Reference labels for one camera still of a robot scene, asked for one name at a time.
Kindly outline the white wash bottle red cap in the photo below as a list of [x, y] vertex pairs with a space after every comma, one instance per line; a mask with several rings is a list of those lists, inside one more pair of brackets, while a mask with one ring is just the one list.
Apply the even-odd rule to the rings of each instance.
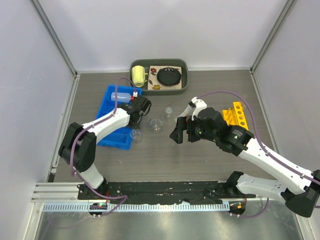
[[110, 100], [114, 102], [117, 100], [117, 102], [129, 103], [131, 99], [132, 95], [128, 92], [118, 92], [117, 97], [115, 92], [112, 92], [110, 95]]

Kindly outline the small glass beaker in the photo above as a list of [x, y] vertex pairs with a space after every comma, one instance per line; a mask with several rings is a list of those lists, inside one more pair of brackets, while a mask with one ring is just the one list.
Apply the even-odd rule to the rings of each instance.
[[159, 133], [163, 130], [164, 123], [159, 118], [153, 118], [148, 122], [148, 130], [152, 133]]

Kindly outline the small glass erlenmeyer flask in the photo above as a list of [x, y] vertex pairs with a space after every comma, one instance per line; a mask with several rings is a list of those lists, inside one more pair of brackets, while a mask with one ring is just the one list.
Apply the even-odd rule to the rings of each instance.
[[171, 107], [165, 108], [165, 119], [170, 122], [172, 120], [173, 109]]

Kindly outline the bundle of plastic pipettes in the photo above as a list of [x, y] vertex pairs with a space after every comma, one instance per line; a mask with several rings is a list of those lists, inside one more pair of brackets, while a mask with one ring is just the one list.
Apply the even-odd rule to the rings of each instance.
[[182, 111], [182, 113], [178, 117], [190, 116], [193, 113], [193, 111], [194, 107], [188, 104], [187, 107]]

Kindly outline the tiny glass beaker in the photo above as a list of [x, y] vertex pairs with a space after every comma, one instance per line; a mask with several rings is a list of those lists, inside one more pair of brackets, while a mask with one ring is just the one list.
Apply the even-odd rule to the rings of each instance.
[[133, 142], [140, 143], [143, 137], [143, 132], [140, 129], [132, 129], [130, 132], [130, 137]]

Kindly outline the blue divided plastic bin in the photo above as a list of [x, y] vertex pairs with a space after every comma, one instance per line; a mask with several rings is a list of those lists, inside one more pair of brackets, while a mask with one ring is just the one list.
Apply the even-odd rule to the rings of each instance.
[[130, 116], [125, 110], [125, 102], [111, 100], [111, 93], [130, 93], [131, 101], [140, 96], [142, 89], [128, 86], [108, 86], [96, 119], [93, 121], [94, 128], [91, 129], [96, 134], [97, 145], [109, 146], [128, 150], [131, 146], [132, 138], [130, 133], [132, 128], [138, 128], [139, 125], [129, 125]]

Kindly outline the yellow test tube rack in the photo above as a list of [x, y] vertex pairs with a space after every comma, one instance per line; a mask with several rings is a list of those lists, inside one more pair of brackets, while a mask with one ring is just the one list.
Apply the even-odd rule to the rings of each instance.
[[243, 105], [240, 101], [234, 101], [232, 107], [222, 110], [222, 117], [229, 126], [240, 126], [247, 131], [249, 130]]

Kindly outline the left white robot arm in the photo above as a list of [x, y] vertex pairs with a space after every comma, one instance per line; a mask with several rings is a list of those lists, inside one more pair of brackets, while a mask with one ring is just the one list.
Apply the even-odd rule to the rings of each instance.
[[85, 124], [71, 123], [60, 144], [58, 155], [87, 184], [89, 194], [100, 200], [107, 192], [107, 180], [94, 164], [96, 146], [106, 136], [126, 127], [139, 129], [142, 117], [150, 111], [152, 103], [142, 95], [129, 103], [116, 104], [114, 109], [102, 117]]

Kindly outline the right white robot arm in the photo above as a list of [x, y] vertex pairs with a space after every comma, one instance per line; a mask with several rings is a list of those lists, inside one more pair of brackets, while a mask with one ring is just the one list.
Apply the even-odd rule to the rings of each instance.
[[277, 200], [295, 214], [312, 216], [320, 197], [320, 172], [296, 165], [258, 141], [252, 132], [238, 125], [228, 125], [212, 107], [202, 107], [194, 115], [180, 116], [170, 138], [183, 143], [183, 132], [190, 143], [199, 140], [214, 142], [223, 152], [247, 160], [275, 180], [255, 178], [234, 171], [227, 179], [226, 193], [233, 198], [252, 194]]

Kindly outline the floral coaster card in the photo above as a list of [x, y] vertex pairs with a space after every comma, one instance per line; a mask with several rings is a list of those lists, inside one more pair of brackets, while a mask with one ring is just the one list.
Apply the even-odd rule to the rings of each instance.
[[[177, 85], [165, 86], [158, 82], [157, 74], [160, 69], [163, 68], [175, 68], [181, 73], [180, 82]], [[182, 89], [182, 68], [179, 66], [170, 66], [170, 65], [151, 65], [148, 70], [147, 78], [147, 90], [149, 91], [164, 91], [164, 90], [181, 90]]]

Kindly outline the pale yellow mug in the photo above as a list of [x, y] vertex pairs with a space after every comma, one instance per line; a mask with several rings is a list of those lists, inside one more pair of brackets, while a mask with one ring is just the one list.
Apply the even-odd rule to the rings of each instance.
[[142, 88], [147, 82], [146, 69], [141, 65], [136, 65], [131, 69], [131, 77], [137, 88]]

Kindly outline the black round dish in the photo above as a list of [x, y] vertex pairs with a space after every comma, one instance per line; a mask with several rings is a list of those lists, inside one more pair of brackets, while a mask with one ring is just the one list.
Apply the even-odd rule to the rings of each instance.
[[181, 73], [173, 67], [165, 67], [158, 71], [157, 80], [164, 86], [174, 86], [180, 83]]

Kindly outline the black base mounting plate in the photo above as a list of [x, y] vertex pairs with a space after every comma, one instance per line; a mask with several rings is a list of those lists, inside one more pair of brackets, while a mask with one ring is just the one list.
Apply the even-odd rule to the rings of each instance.
[[255, 198], [254, 194], [243, 194], [218, 181], [136, 181], [108, 182], [97, 191], [111, 199], [112, 204], [118, 204], [126, 195], [124, 202], [128, 205], [173, 205], [187, 202], [191, 205], [221, 203], [222, 199]]

